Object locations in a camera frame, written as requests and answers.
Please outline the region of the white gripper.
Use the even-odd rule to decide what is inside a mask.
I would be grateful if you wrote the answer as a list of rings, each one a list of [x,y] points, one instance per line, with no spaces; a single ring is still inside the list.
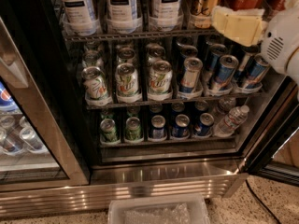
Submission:
[[[284,6],[288,9],[280,11],[269,23],[263,20],[263,8],[234,11],[216,6],[212,10],[212,26],[245,47],[259,44],[264,35],[262,56],[278,73],[298,76],[299,0],[285,0]]]

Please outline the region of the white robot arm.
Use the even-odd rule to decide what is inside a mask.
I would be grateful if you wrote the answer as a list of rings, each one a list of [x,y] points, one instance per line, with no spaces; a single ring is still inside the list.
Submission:
[[[299,85],[299,0],[286,0],[284,6],[270,21],[262,19],[263,9],[215,6],[211,21],[220,34],[240,45],[261,43],[261,54],[275,71]]]

